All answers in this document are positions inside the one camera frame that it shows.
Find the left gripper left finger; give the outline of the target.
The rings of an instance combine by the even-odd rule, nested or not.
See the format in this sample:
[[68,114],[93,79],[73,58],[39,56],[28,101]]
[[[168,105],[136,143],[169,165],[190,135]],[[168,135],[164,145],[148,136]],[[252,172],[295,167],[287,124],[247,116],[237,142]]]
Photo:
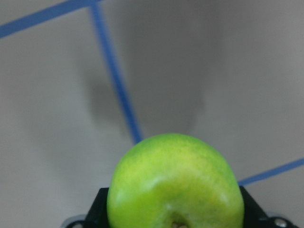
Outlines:
[[109,188],[101,188],[85,218],[86,228],[109,228],[107,196]]

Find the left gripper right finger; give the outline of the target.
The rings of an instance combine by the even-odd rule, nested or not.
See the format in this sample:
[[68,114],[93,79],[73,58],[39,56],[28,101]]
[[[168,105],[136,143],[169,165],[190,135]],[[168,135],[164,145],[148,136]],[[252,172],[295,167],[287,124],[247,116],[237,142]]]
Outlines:
[[258,203],[248,193],[248,191],[240,186],[240,191],[244,202],[244,228],[267,228],[268,215],[262,210]]

